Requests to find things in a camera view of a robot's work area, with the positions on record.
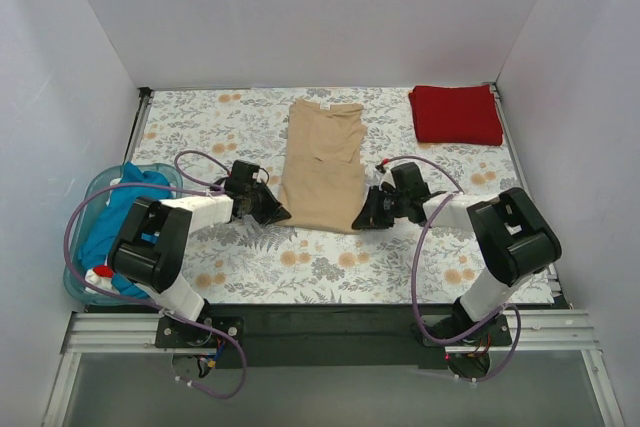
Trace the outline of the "beige t shirt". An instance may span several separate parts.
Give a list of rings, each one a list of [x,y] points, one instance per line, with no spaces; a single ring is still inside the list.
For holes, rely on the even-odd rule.
[[[284,226],[353,232],[365,196],[362,112],[360,104],[323,107],[304,99],[290,107],[279,187],[279,201],[290,213]]]

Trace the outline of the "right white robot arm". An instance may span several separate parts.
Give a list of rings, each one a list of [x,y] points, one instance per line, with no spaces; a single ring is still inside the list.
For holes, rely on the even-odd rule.
[[[440,345],[479,342],[513,293],[562,256],[558,237],[529,195],[517,187],[494,196],[472,196],[432,193],[425,183],[399,188],[384,182],[369,189],[352,228],[388,229],[400,218],[423,228],[420,243],[431,228],[471,232],[484,260],[482,272],[456,299],[449,317],[431,327],[419,324],[423,335]]]

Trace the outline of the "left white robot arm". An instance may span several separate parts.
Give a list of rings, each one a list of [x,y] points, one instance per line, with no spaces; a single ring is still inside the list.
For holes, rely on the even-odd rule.
[[[107,265],[136,284],[161,309],[182,319],[178,334],[193,347],[205,345],[213,333],[202,315],[204,298],[182,274],[188,237],[246,215],[261,225],[288,220],[291,214],[262,181],[212,184],[204,195],[155,200],[140,196],[133,202],[115,238]]]

